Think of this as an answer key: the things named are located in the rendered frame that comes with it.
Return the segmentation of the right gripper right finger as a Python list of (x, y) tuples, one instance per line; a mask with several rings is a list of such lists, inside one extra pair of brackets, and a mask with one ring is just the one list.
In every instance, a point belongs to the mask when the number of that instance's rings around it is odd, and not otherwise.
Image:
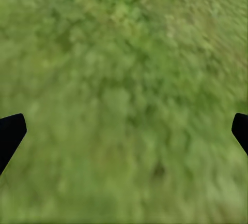
[(248, 115), (237, 113), (231, 131), (248, 155)]

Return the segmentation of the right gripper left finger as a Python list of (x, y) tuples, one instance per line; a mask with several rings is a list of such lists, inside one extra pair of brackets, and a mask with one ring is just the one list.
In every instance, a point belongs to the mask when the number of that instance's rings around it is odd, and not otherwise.
[(0, 119), (0, 176), (26, 132), (22, 113)]

